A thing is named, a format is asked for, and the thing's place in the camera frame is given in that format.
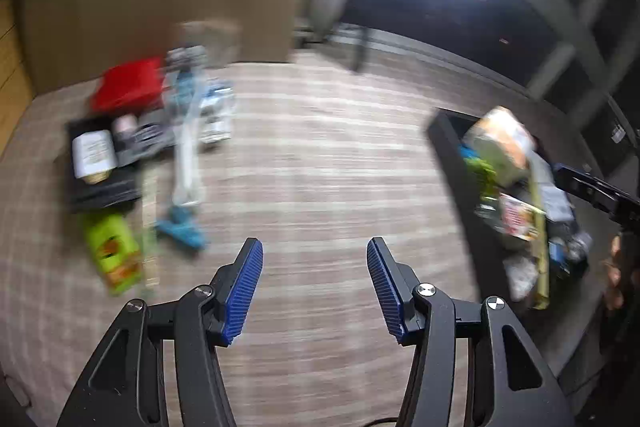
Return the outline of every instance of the blue tip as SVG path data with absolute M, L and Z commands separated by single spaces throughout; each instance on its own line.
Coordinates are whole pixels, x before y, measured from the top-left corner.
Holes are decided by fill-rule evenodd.
M 406 333 L 402 323 L 402 305 L 373 240 L 367 245 L 367 267 L 385 317 L 386 329 L 400 343 Z
M 226 300 L 226 319 L 222 338 L 228 344 L 231 344 L 242 331 L 261 271 L 262 243 L 255 241 Z

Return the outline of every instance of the green snack package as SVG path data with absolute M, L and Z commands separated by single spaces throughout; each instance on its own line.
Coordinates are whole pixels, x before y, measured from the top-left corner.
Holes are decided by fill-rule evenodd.
M 140 248 L 120 214 L 108 210 L 83 214 L 82 227 L 111 293 L 122 293 L 140 281 Z

